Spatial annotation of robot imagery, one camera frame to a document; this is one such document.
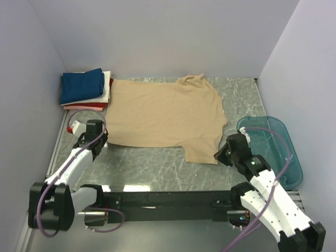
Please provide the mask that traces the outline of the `beige t shirt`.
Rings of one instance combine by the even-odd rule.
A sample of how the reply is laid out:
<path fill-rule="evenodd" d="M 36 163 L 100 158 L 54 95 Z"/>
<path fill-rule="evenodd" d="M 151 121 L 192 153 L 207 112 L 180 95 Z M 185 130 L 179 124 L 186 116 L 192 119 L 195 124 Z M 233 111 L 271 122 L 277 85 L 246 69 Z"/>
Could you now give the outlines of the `beige t shirt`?
<path fill-rule="evenodd" d="M 217 164 L 228 120 L 204 75 L 188 75 L 174 83 L 114 80 L 106 123 L 111 144 L 182 147 L 186 162 Z"/>

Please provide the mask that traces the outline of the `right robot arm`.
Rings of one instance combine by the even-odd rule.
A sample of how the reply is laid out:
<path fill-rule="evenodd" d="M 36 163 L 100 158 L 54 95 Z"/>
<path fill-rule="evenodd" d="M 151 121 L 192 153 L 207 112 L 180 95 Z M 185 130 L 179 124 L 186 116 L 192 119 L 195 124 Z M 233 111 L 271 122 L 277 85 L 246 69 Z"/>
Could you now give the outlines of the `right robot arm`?
<path fill-rule="evenodd" d="M 235 166 L 248 181 L 231 195 L 232 207 L 245 208 L 255 216 L 225 251 L 245 237 L 257 221 L 272 233 L 279 251 L 322 251 L 326 237 L 324 226 L 313 222 L 297 206 L 267 161 L 261 155 L 254 155 L 248 143 L 247 134 L 236 133 L 228 136 L 225 145 L 215 154 L 218 161 Z"/>

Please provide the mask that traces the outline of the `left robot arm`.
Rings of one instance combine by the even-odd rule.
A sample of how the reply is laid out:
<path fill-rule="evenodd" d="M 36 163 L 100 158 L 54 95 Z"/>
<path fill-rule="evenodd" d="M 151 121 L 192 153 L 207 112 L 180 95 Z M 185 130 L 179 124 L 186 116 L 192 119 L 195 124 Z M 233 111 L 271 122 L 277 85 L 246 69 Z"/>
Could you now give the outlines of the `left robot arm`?
<path fill-rule="evenodd" d="M 85 168 L 101 153 L 108 138 L 105 122 L 88 120 L 86 130 L 74 144 L 63 165 L 44 182 L 34 183 L 29 191 L 28 226 L 39 229 L 67 231 L 75 215 L 90 207 L 99 211 L 104 207 L 102 186 L 85 184 L 76 192 L 77 184 Z"/>

